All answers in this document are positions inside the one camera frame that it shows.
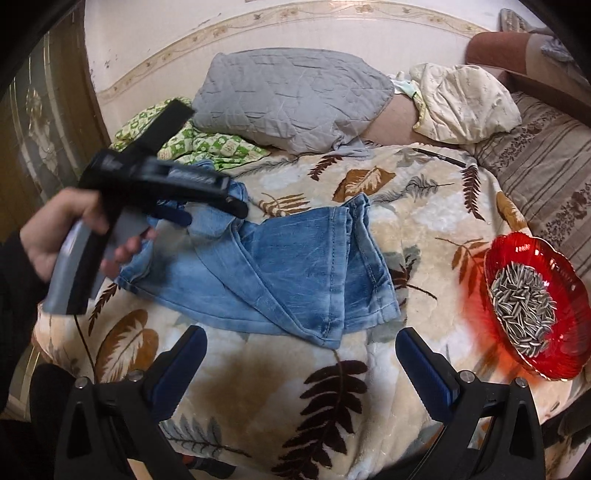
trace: blanket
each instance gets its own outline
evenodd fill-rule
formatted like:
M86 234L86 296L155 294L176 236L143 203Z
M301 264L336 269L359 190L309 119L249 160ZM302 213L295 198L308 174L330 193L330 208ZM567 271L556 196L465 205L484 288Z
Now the blanket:
M421 63L410 69L410 76L419 111L413 130L433 140L474 144L521 123L511 94L481 67Z
M531 375L498 342L485 308L484 254L497 235L529 233L527 224L472 157L432 149L454 160L382 147L363 164L277 154L233 170L248 188L255 222L367 194L371 232L402 316L344 335L336 351L291 336L203 326L205 360L173 417L161 424L175 450L244 467L244 478L362 479L427 448L440 425L396 357L394 339L406 325L457 370L470 369L483 381L526 378L540 421L587 388L583 375L569 382ZM110 282L79 319L101 382L148 368L194 323ZM34 336L48 359L93 376L71 318L40 312ZM487 426L482 422L475 443Z

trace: screw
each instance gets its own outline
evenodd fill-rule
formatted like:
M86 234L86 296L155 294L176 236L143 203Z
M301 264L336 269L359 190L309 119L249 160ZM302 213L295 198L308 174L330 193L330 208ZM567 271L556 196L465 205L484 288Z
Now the screw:
M141 370L132 370L127 374L127 378L132 382L139 382L144 377L144 372Z
M88 378L86 378L86 377L76 378L76 382L74 382L74 386L76 388L84 388L87 385L88 385Z
M460 372L460 378L466 383L472 383L476 379L476 375L469 370L462 370Z
M517 377L515 379L515 383L517 384L518 387L521 387L521 388L527 387L527 380L523 377Z

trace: sunflower seeds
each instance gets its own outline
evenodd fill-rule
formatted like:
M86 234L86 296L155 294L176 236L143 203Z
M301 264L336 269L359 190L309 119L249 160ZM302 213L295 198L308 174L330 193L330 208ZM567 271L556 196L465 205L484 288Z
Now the sunflower seeds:
M511 262L491 285L492 306L519 353L533 358L545 351L556 323L556 302L533 267Z

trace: red glass bowl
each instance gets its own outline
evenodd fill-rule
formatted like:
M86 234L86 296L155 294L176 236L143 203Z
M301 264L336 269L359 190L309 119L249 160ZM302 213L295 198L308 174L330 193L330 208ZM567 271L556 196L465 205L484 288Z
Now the red glass bowl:
M489 298L497 272L512 261L535 268L557 304L556 324L547 337L550 346L535 358L521 355L515 348L512 348L513 353L548 380L566 381L576 377L591 357L591 307L583 282L570 262L548 242L513 232L495 238L486 253L484 265ZM498 318L497 323L510 345Z

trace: human hand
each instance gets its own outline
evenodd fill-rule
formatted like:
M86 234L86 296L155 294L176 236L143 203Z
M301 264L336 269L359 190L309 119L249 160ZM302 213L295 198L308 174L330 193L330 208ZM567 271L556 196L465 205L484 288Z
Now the human hand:
M44 282L51 280L57 256L66 235L78 219L94 232L104 235L109 224L102 209L100 193L91 190L66 188L53 197L22 227L20 236L24 251L37 275ZM155 238L156 232L148 229L143 238ZM119 275L121 264L130 262L139 252L141 238L129 238L125 245L115 250L113 260L103 260L100 269L109 278Z

